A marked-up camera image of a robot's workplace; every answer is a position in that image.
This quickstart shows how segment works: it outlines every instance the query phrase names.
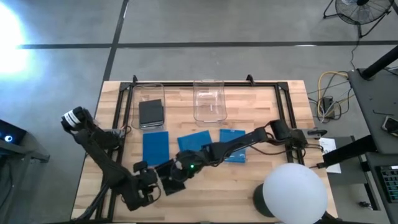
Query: transparent plastic bin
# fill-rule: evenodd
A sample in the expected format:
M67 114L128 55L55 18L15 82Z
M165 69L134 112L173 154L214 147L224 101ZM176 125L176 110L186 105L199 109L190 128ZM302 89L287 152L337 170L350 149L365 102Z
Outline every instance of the transparent plastic bin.
M198 125L221 124L227 118L224 81L194 81L193 104L193 117Z
M156 131L163 130L166 119L164 86L160 83L136 85L132 89L132 97L133 97L133 104L132 104L131 126L135 129L141 129L141 130L156 130ZM163 107L163 121L152 124L140 122L140 105L142 105L140 103L145 101L155 101L155 100L160 100L161 105ZM155 110L150 110L147 111L146 113L155 113L154 111Z

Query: keyboard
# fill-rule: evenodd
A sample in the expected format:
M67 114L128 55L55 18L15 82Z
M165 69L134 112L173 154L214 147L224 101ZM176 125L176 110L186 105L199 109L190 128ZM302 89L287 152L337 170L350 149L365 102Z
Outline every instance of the keyboard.
M398 166L376 167L388 202L398 203Z

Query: blue towel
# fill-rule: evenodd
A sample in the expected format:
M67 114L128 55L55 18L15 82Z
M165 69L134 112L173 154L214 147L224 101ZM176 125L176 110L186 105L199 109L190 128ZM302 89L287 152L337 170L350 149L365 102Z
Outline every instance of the blue towel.
M177 141L180 151L199 151L202 145L211 143L211 137L209 131L201 131L199 133L179 137Z
M227 142L245 134L246 132L242 130L220 129L220 141ZM225 161L242 163L246 162L246 148L233 152L229 158L225 159Z
M169 160L169 132L145 133L142 136L142 160L155 166Z

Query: clear plastic container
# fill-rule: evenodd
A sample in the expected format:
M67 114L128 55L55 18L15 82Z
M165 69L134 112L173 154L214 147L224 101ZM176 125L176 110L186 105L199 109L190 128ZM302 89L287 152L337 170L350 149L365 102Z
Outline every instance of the clear plastic container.
M227 117L224 82L199 80L193 82L193 117L198 125L221 124Z
M164 86L160 83L136 85L132 89L132 97L131 126L142 130L162 130L166 118Z

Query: white paper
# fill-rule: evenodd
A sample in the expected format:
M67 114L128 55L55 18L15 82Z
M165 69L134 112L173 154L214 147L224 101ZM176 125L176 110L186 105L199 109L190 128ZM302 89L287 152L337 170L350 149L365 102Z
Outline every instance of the white paper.
M336 142L334 139L320 138L319 145L323 147L323 154L326 154L336 149ZM332 165L326 168L326 171L330 173L340 174L341 173L340 164Z

